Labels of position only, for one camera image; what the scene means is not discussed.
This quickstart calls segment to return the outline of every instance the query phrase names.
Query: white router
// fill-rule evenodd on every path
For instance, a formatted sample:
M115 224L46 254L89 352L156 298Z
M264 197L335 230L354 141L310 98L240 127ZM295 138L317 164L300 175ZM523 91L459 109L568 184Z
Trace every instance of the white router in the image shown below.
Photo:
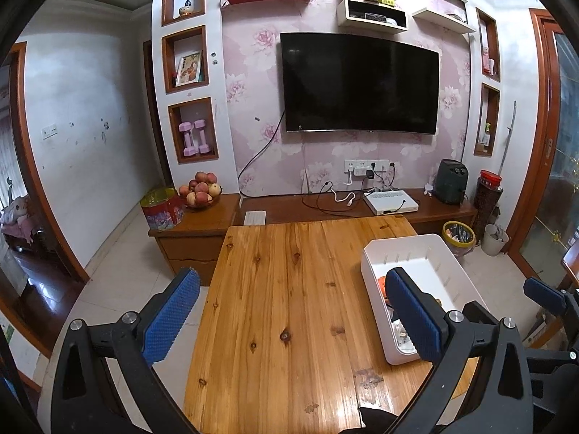
M366 204L374 215L416 212L418 204L404 191L367 192L364 194Z

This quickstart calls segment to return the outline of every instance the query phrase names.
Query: glass door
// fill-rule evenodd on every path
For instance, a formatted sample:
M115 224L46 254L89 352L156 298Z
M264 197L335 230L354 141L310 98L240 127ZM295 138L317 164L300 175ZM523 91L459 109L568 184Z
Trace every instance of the glass door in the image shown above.
M579 238L579 57L557 25L547 29L552 37L551 69L558 72L549 100L557 133L546 136L543 166L551 162L551 168L542 194L537 193L540 201L529 217L531 226L519 253L534 275L557 287L565 277L561 259Z

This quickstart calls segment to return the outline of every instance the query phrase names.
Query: tv screen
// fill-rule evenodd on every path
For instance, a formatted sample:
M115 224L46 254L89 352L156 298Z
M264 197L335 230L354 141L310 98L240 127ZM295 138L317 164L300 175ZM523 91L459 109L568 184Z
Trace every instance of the tv screen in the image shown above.
M436 52L351 34L280 37L287 131L436 133Z

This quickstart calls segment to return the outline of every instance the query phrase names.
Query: wooden door frame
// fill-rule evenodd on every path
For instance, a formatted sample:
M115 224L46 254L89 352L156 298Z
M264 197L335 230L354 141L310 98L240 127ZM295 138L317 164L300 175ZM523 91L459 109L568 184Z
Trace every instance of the wooden door frame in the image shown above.
M14 135L14 147L16 149L16 156L18 157L18 164L24 185L34 205L40 208L39 213L43 218L43 225L48 226L48 235L53 236L57 255L59 255L63 265L75 280L88 282L90 280L89 275L72 252L56 217L54 217L54 213L50 208L46 193L42 187L36 162L34 161L24 102L26 42L14 44L9 54L13 55L10 63L10 85L17 87L16 91L10 91L10 119L12 121L12 132Z
M48 235L53 235L59 258L71 274L71 278L88 282L90 280L88 274L86 274L86 271L72 252L54 217L34 161L24 104L25 54L26 42L14 44L9 52L9 57L12 57L12 60L10 60L9 78L10 120L12 122L14 147L18 158L18 165L20 166L22 179L24 180L28 195L37 209L35 212L40 215L43 225L48 227ZM10 321L10 324L12 324L30 344L50 359L52 350L37 338L28 324L14 312L9 302L9 296L5 295L4 292L0 293L0 311L2 311L8 321Z
M560 86L560 80L552 76L552 64L557 63L556 60L549 59L548 40L546 34L546 26L558 25L555 18L545 9L530 8L531 20L533 22L533 29L535 33L535 42L537 45L537 59L538 59L538 109L537 109L537 124L535 127L535 136L533 140L533 149L531 152L531 160L525 177L525 182L520 192L519 200L517 201L515 211L507 227L507 234L511 240L506 246L506 251L510 258L515 262L519 269L525 274L526 278L535 276L535 272L527 261L518 252L518 247L522 244L522 240L528 233L528 227L525 226L525 215L529 207L541 200L537 197L535 185L537 182L544 182L545 175L540 174L541 162L545 156L546 139L548 136L548 117L550 95L554 89ZM557 133L551 132L554 141L557 141ZM555 145L552 145L552 154L549 157L549 166L552 165L555 156Z

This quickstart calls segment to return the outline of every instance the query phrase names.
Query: pink dumbbell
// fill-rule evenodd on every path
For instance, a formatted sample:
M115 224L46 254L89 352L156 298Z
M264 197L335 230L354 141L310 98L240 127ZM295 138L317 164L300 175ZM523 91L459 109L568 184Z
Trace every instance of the pink dumbbell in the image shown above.
M191 157L197 153L195 145L193 145L193 140L191 139L191 129L193 126L190 122L184 122L179 124L179 132L183 132L183 141L185 142L185 148L183 149L183 155L186 157Z
M203 127L205 127L205 120L199 119L198 121L194 122L195 128L199 131L199 136L201 137L201 145L199 145L199 152L200 153L209 153L211 148L207 145L207 140L205 139L205 131Z

